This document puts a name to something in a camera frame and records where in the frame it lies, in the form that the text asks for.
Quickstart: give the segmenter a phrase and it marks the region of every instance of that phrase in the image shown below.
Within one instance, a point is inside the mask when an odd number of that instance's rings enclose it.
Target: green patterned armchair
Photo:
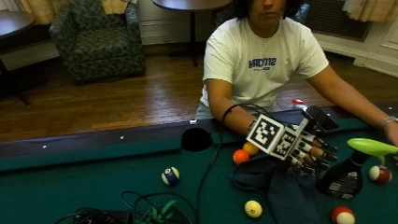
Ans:
[[[77,83],[145,72],[136,5],[106,15],[101,0],[69,0],[49,26],[66,71]]]

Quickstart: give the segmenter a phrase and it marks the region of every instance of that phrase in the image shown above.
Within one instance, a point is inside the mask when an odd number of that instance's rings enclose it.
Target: red ball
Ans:
[[[354,224],[355,215],[347,207],[335,207],[331,211],[331,221],[334,224]]]
[[[238,149],[234,152],[234,163],[239,165],[242,162],[246,162],[250,159],[249,153],[243,149]]]
[[[393,174],[385,166],[371,166],[370,168],[370,179],[378,185],[386,185],[393,179]]]

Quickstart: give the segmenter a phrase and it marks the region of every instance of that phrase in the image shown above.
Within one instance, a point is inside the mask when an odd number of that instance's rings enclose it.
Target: pool table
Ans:
[[[398,102],[378,105],[389,114],[398,115]],[[322,110],[341,127],[321,136],[338,147],[338,162],[351,154],[349,139],[362,137],[387,142],[377,130],[338,107]],[[302,120],[299,111],[294,110],[275,112],[274,116],[290,123]],[[192,128],[210,134],[213,144],[202,151],[181,149],[181,135]],[[242,190],[231,182],[233,153],[242,147],[245,138],[221,129],[211,119],[0,143],[0,223],[56,223],[84,207],[132,212],[128,204],[134,204],[137,195],[126,195],[126,204],[121,197],[126,191],[141,195],[157,192],[180,195],[161,194],[148,200],[158,205],[176,199],[177,208],[196,223],[189,203],[197,208],[200,180],[214,157],[221,131],[223,144],[201,186],[200,223],[274,223],[265,193]],[[323,223],[331,223],[330,211],[338,205],[353,210],[357,223],[398,222],[398,168],[387,157],[385,165],[393,179],[378,186],[367,176],[369,168],[378,164],[381,162],[370,158],[363,166],[365,186],[357,197],[349,201],[323,198]],[[169,167],[180,171],[180,183],[174,187],[161,181],[161,172]],[[250,200],[262,205],[258,218],[247,217],[243,212],[243,204]],[[145,200],[137,203],[138,210],[150,211]],[[132,219],[138,220],[141,216],[136,214]]]

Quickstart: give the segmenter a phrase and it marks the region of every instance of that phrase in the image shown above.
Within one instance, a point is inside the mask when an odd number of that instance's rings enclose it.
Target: black hair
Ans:
[[[233,14],[238,20],[249,17],[249,8],[254,0],[233,0]],[[286,9],[283,14],[283,19],[286,17],[293,17],[299,10],[301,5],[305,3],[305,0],[286,0]]]

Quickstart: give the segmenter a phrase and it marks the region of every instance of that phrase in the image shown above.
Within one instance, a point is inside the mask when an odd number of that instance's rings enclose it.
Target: robotic hand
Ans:
[[[287,168],[297,167],[313,174],[315,167],[329,170],[325,161],[337,161],[333,155],[337,148],[318,139],[315,134],[337,130],[338,125],[317,106],[305,107],[301,111],[303,119],[298,126],[285,126],[259,115],[246,140],[270,156],[281,159]]]

